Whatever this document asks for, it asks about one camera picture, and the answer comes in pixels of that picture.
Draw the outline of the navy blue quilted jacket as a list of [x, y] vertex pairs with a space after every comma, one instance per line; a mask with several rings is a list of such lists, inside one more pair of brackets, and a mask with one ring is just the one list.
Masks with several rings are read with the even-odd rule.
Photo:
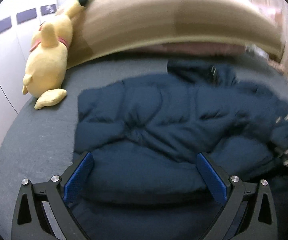
[[91, 239], [198, 239], [219, 205], [197, 155], [250, 181], [284, 151], [286, 101], [227, 64], [169, 61], [165, 74], [79, 94], [75, 155], [94, 167], [72, 212]]

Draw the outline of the pink pillow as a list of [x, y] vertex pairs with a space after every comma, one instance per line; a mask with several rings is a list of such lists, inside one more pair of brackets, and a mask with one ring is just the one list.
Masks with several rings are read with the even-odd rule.
[[235, 56], [244, 54], [246, 47], [228, 43], [181, 42], [134, 48], [128, 50], [128, 52], [190, 56]]

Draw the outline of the yellow Pikachu plush toy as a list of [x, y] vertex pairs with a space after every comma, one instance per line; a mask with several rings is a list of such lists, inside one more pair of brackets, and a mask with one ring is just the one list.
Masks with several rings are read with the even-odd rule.
[[94, 0], [74, 3], [41, 23], [34, 34], [22, 80], [22, 93], [36, 98], [34, 109], [59, 104], [67, 95], [62, 89], [68, 51], [73, 39], [73, 19]]

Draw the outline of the beige rolled mattress bolster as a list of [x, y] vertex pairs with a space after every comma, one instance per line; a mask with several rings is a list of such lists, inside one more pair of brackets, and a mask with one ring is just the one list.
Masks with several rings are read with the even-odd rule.
[[279, 27], [247, 0], [94, 0], [73, 26], [68, 68], [160, 43], [256, 45], [276, 58], [283, 53]]

